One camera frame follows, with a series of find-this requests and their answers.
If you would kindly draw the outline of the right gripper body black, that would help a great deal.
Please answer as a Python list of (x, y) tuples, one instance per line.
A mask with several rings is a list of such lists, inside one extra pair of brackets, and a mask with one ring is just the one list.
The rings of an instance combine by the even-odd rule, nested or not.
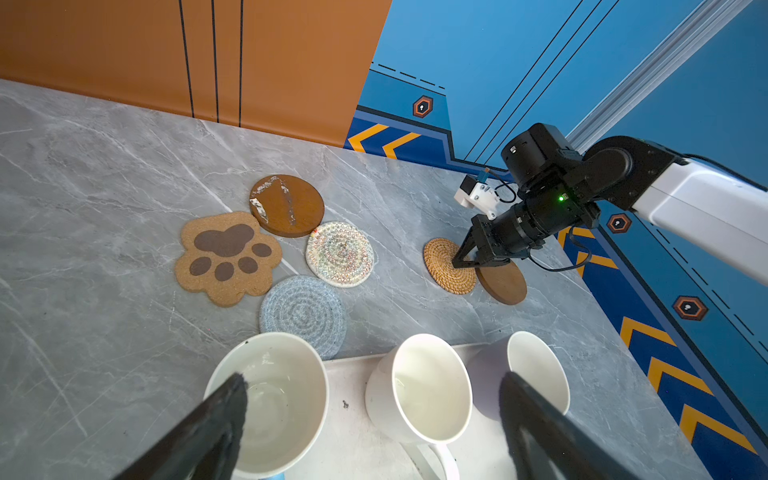
[(472, 264), (507, 264), (540, 249), (544, 240), (576, 223), (576, 209), (564, 202), (519, 202), (494, 220), (472, 219)]

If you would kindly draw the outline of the blue grey woven coaster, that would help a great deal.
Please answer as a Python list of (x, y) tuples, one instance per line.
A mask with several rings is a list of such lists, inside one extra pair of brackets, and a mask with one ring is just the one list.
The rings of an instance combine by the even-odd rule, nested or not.
[(347, 315), (335, 290), (314, 277), (292, 276), (273, 286), (258, 315), (260, 333), (289, 333), (308, 342), (323, 360), (334, 358), (347, 333)]

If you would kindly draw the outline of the tan rattan woven coaster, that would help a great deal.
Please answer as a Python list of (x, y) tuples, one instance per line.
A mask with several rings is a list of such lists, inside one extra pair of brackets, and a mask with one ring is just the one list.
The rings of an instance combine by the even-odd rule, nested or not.
[(474, 290), (477, 277), (472, 269), (453, 267), (452, 260), (458, 250), (459, 246), (451, 240), (435, 238), (425, 244), (423, 259), (430, 276), (442, 289), (466, 295)]

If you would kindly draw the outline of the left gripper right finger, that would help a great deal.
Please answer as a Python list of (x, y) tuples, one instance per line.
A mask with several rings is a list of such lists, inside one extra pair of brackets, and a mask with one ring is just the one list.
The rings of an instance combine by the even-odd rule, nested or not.
[(499, 389), (501, 425), (519, 479), (635, 479), (519, 374)]

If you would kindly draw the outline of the white woven rope coaster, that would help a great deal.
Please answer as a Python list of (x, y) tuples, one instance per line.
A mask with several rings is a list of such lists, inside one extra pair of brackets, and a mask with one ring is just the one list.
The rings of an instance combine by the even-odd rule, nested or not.
[(375, 255), (361, 230), (333, 221), (322, 223), (310, 233), (305, 259), (320, 280), (334, 287), (352, 288), (371, 275)]

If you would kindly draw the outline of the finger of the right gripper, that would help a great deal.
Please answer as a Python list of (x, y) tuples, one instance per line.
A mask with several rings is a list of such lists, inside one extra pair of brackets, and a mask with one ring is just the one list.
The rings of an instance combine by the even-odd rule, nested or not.
[(488, 260), (487, 241), (483, 231), (472, 227), (452, 259), (455, 269), (477, 268)]

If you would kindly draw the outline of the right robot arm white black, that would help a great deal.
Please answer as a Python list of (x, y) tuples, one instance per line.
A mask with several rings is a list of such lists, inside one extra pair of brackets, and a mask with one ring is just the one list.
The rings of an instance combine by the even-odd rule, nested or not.
[(518, 202), (478, 214), (452, 259), (457, 269), (527, 258), (564, 229), (594, 228), (599, 201), (631, 211), (740, 270), (767, 281), (767, 192), (654, 142), (605, 138), (585, 154), (554, 126), (536, 123), (502, 158)]

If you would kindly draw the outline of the glossy brown round coaster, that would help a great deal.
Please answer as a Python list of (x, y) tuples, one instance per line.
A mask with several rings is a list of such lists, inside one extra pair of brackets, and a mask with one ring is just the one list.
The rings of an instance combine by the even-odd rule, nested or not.
[(257, 181), (250, 191), (249, 206), (264, 230), (286, 238), (309, 235), (325, 215), (318, 190), (301, 178), (285, 174)]

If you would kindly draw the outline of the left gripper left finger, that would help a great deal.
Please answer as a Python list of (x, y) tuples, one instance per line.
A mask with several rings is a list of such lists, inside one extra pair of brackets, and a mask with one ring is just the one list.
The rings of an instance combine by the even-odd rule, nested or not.
[(235, 373), (118, 479), (230, 479), (240, 450), (247, 382)]

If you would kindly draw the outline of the plain brown cork coaster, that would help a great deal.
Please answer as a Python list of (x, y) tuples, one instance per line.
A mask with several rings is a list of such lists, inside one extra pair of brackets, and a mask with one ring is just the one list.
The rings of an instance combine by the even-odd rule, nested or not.
[(517, 305), (527, 296), (526, 281), (514, 262), (503, 266), (479, 267), (475, 272), (486, 292), (502, 304)]

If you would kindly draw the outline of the cork paw print coaster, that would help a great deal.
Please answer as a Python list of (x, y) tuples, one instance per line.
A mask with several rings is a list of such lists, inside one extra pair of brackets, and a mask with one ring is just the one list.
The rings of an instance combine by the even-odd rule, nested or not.
[(220, 307), (232, 307), (246, 295), (266, 294), (282, 260), (277, 239), (263, 232), (248, 212), (191, 220), (180, 239), (184, 253), (174, 267), (177, 282)]

